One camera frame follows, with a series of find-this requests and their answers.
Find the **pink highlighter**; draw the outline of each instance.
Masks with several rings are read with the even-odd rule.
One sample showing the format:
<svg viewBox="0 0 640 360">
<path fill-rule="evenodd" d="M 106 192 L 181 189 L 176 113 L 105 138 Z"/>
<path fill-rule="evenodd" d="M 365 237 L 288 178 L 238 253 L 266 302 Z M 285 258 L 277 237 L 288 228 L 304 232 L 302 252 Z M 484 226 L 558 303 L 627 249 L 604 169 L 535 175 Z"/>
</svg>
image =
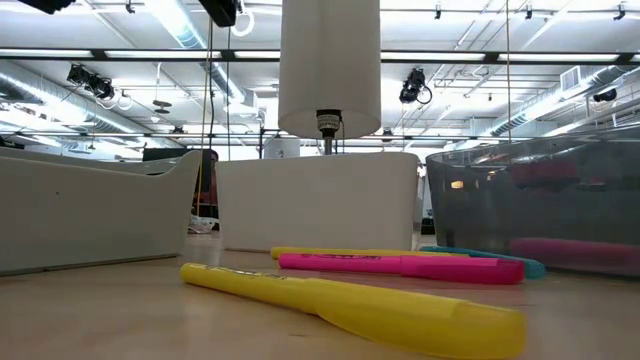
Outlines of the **pink highlighter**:
<svg viewBox="0 0 640 360">
<path fill-rule="evenodd" d="M 366 256 L 281 254 L 281 268 L 354 271 L 475 284 L 517 284 L 524 279 L 524 263 L 497 258 L 457 256 Z"/>
</svg>

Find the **vent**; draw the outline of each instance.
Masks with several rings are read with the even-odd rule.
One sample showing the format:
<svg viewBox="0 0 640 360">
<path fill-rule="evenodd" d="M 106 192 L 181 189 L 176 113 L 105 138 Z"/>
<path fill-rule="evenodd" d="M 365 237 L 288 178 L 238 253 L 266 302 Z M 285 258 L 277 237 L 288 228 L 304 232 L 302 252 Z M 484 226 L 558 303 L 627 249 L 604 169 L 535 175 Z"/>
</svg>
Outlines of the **vent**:
<svg viewBox="0 0 640 360">
<path fill-rule="evenodd" d="M 580 86 L 580 67 L 576 66 L 560 75 L 562 91 L 570 91 Z"/>
</svg>

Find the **ceiling light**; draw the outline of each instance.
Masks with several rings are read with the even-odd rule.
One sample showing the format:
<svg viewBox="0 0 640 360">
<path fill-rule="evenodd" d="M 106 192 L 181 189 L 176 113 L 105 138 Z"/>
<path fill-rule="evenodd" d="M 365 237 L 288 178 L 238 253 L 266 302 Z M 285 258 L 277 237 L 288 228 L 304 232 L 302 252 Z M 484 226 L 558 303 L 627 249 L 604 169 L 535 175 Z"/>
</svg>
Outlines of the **ceiling light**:
<svg viewBox="0 0 640 360">
<path fill-rule="evenodd" d="M 237 58 L 279 59 L 280 51 L 236 51 Z"/>
<path fill-rule="evenodd" d="M 278 92 L 278 86 L 254 86 L 249 88 L 249 90 L 255 92 Z"/>
<path fill-rule="evenodd" d="M 618 54 L 511 54 L 510 61 L 615 61 Z M 507 54 L 500 54 L 499 61 L 507 61 Z"/>
<path fill-rule="evenodd" d="M 485 54 L 463 52 L 389 52 L 383 51 L 382 60 L 449 60 L 482 61 Z"/>
<path fill-rule="evenodd" d="M 89 50 L 54 50 L 54 49 L 0 49 L 0 56 L 4 57 L 64 57 L 64 58 L 92 58 Z"/>
<path fill-rule="evenodd" d="M 82 134 L 77 132 L 56 132 L 56 131 L 24 131 L 23 135 L 26 136 L 65 136 L 65 137 L 80 137 Z"/>
<path fill-rule="evenodd" d="M 241 103 L 234 103 L 234 104 L 229 104 L 229 106 L 225 106 L 224 108 L 225 112 L 228 112 L 230 114 L 257 114 L 258 113 L 258 108 L 256 107 L 252 107 L 252 106 L 248 106 L 248 105 L 244 105 Z"/>
<path fill-rule="evenodd" d="M 122 59 L 207 59 L 206 50 L 107 50 L 104 52 L 108 58 Z M 211 59 L 219 59 L 220 51 L 212 51 Z"/>
<path fill-rule="evenodd" d="M 17 137 L 25 139 L 25 140 L 30 140 L 30 141 L 35 141 L 38 142 L 40 144 L 43 145 L 48 145 L 48 146 L 53 146 L 53 147 L 61 147 L 62 144 L 60 144 L 58 141 L 50 138 L 50 137 L 46 137 L 46 136 L 40 136 L 40 135 L 34 135 L 32 137 L 27 137 L 27 136 L 20 136 L 18 135 Z"/>
<path fill-rule="evenodd" d="M 402 140 L 404 137 L 399 135 L 367 135 L 360 137 L 362 140 Z"/>
</svg>

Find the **yellow highlighter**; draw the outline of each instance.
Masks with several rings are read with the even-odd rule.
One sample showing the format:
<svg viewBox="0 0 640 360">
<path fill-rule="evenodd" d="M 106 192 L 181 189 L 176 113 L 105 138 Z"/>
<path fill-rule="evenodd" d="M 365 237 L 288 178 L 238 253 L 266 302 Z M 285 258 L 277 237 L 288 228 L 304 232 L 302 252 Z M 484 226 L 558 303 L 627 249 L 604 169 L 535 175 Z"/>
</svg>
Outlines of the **yellow highlighter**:
<svg viewBox="0 0 640 360">
<path fill-rule="evenodd" d="M 187 263 L 182 280 L 317 315 L 364 338 L 426 355 L 505 359 L 524 348 L 515 310 L 466 300 L 321 279 Z"/>
<path fill-rule="evenodd" d="M 451 254 L 445 252 L 406 251 L 389 249 L 323 249 L 323 248 L 299 248 L 299 247 L 272 247 L 271 257 L 277 260 L 280 254 L 327 254 L 327 255 L 370 255 L 370 256 L 469 256 L 466 254 Z"/>
</svg>

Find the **room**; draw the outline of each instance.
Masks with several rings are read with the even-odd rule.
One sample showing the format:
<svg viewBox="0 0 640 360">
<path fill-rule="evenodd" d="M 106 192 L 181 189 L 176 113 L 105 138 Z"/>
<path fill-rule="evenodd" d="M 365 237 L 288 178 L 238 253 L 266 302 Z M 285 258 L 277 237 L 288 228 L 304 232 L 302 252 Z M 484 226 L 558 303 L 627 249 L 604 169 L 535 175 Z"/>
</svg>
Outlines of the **room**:
<svg viewBox="0 0 640 360">
<path fill-rule="evenodd" d="M 3 1 L 0 347 L 635 358 L 639 30 L 637 0 Z"/>
</svg>

